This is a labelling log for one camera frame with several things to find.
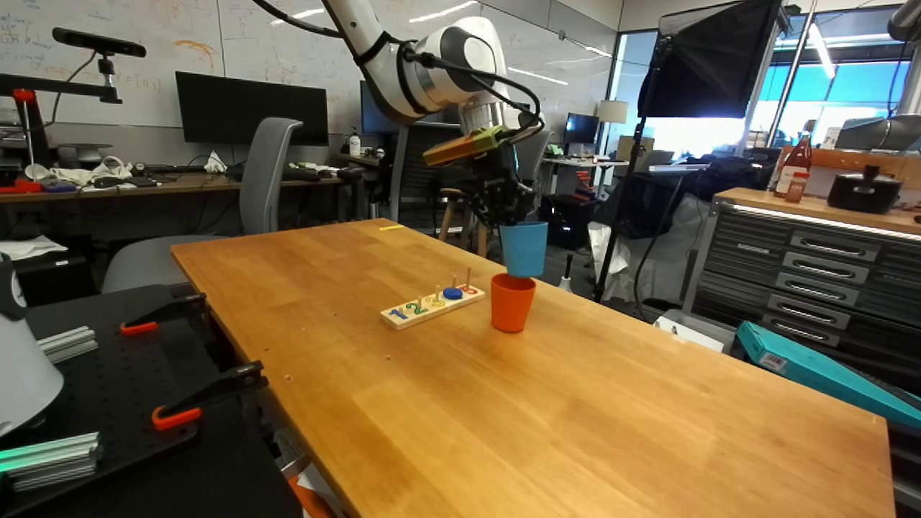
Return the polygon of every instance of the black clamp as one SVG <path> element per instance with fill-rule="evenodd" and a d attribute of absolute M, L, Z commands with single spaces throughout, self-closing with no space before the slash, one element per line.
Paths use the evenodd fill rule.
<path fill-rule="evenodd" d="M 120 337 L 148 337 L 159 331 L 159 323 L 165 318 L 179 318 L 179 317 L 191 317 L 191 314 L 201 314 L 204 311 L 204 297 L 201 293 L 184 293 L 179 300 L 171 300 L 131 323 L 120 323 L 118 333 Z"/>
<path fill-rule="evenodd" d="M 263 386 L 264 386 L 263 362 L 244 362 L 244 364 L 221 370 L 220 376 L 213 376 L 210 382 L 184 393 L 181 399 L 152 408 L 149 422 L 159 435 L 168 435 L 177 428 L 191 428 L 204 415 L 201 403 L 224 396 L 224 393 L 253 390 Z"/>

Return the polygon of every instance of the white container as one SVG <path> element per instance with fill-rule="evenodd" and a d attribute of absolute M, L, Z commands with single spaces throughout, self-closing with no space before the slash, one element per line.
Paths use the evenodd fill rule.
<path fill-rule="evenodd" d="M 356 137 L 354 133 L 348 137 L 348 154 L 362 154 L 362 137 Z"/>

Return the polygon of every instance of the office chair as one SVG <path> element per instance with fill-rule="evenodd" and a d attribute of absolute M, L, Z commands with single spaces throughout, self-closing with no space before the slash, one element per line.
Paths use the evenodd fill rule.
<path fill-rule="evenodd" d="M 427 166 L 423 152 L 436 144 L 462 137 L 459 123 L 417 120 L 401 126 L 391 166 L 391 218 L 427 232 L 437 228 L 437 190 L 444 166 Z"/>
<path fill-rule="evenodd" d="M 282 173 L 289 162 L 292 133 L 297 126 L 302 126 L 302 120 L 293 118 L 264 118 L 256 126 L 238 185 L 241 232 L 280 229 Z M 120 248 L 106 268 L 100 293 L 131 290 L 141 284 L 184 284 L 188 278 L 172 262 L 171 248 L 204 239 L 213 235 L 159 235 Z"/>

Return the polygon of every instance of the computer monitor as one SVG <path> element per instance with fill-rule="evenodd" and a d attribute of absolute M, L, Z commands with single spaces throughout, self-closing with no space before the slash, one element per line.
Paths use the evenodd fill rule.
<path fill-rule="evenodd" d="M 735 0 L 659 19 L 643 118 L 746 118 L 780 0 Z"/>
<path fill-rule="evenodd" d="M 568 126 L 565 126 L 565 137 L 568 144 L 595 144 L 595 128 L 598 128 L 598 118 L 595 116 L 582 116 L 582 111 L 568 111 Z"/>
<path fill-rule="evenodd" d="M 297 118 L 292 144 L 328 144 L 326 90 L 177 71 L 184 140 L 250 144 L 263 118 Z"/>

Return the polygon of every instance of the green object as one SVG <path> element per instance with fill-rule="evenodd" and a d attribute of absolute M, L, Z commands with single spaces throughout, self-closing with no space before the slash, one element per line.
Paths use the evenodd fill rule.
<path fill-rule="evenodd" d="M 558 144 L 546 144 L 544 154 L 549 154 L 549 159 L 562 159 L 562 154 L 565 154 L 565 146 L 558 146 Z"/>

